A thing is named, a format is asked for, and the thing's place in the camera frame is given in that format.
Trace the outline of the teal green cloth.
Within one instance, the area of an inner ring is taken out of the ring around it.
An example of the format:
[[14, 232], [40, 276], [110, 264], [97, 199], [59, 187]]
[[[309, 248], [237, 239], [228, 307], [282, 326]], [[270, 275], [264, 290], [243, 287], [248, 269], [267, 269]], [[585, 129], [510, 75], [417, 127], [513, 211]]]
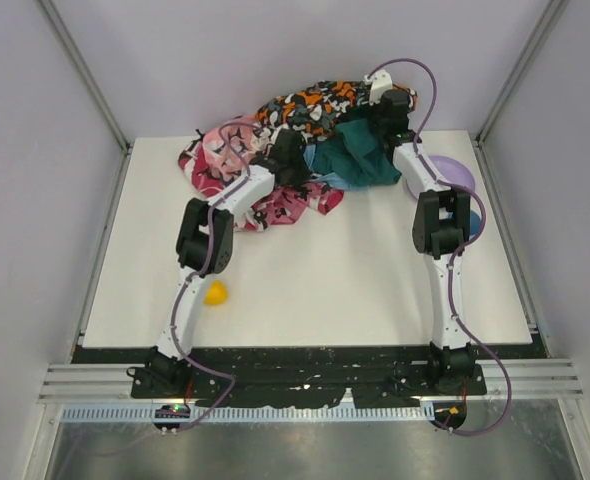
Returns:
[[322, 165], [351, 185], [347, 191], [396, 185], [402, 177], [366, 119], [338, 124], [333, 134], [316, 146]]

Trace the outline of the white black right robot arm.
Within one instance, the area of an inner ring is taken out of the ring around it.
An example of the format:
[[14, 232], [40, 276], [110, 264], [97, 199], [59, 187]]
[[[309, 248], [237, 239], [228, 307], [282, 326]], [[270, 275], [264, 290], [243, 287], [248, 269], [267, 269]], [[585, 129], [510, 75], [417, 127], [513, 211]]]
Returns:
[[462, 320], [462, 254], [470, 240], [470, 193], [447, 181], [409, 129], [411, 95], [389, 87], [372, 96], [373, 126], [409, 188], [416, 211], [412, 242], [428, 271], [433, 311], [426, 383], [445, 393], [473, 376], [475, 356]]

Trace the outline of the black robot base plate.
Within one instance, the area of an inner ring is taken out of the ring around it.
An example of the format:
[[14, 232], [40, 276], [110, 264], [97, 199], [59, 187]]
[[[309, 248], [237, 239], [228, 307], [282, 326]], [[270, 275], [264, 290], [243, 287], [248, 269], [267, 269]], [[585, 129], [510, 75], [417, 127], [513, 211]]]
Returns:
[[480, 366], [437, 372], [426, 346], [196, 348], [189, 360], [152, 348], [74, 350], [75, 364], [126, 368], [136, 399], [185, 397], [199, 406], [317, 409], [351, 393], [357, 407], [413, 406], [422, 396], [483, 396]]

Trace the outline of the light blue shorts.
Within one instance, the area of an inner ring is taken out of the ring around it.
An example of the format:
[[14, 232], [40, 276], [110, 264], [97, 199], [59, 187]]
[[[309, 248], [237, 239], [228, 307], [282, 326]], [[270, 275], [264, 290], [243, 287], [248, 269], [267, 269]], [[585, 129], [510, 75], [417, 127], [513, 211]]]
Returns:
[[305, 147], [303, 153], [304, 163], [310, 172], [310, 181], [313, 183], [324, 183], [340, 191], [350, 190], [351, 185], [345, 179], [322, 165], [321, 157], [317, 154], [317, 150], [316, 145], [308, 145]]

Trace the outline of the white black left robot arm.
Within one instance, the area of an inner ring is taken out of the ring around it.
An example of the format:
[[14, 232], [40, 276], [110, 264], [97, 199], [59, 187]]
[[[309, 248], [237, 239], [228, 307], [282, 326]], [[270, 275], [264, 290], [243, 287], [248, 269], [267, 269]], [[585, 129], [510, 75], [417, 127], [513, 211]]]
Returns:
[[204, 300], [216, 276], [226, 269], [232, 258], [234, 224], [238, 217], [273, 192], [276, 182], [285, 178], [287, 162], [302, 158], [305, 149], [300, 133], [280, 129], [271, 140], [269, 154], [260, 163], [252, 164], [243, 159], [225, 132], [228, 127], [251, 126], [231, 121], [218, 129], [224, 152], [241, 160], [240, 176], [215, 196], [207, 200], [193, 198], [186, 204], [175, 247], [180, 281], [169, 324], [149, 350], [141, 372], [133, 377], [134, 384], [150, 390], [158, 398], [186, 393], [191, 368], [219, 378], [232, 378], [189, 357]]

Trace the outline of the orange black camouflage shorts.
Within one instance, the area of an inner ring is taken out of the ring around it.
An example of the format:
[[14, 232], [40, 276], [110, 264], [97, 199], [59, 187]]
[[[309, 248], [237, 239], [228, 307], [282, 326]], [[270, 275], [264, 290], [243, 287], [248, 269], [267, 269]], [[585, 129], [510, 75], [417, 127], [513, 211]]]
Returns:
[[276, 131], [298, 132], [305, 143], [322, 143], [339, 133], [339, 126], [374, 122], [376, 106], [369, 104], [364, 81], [319, 81], [303, 90], [270, 99], [255, 114], [255, 145], [266, 147]]

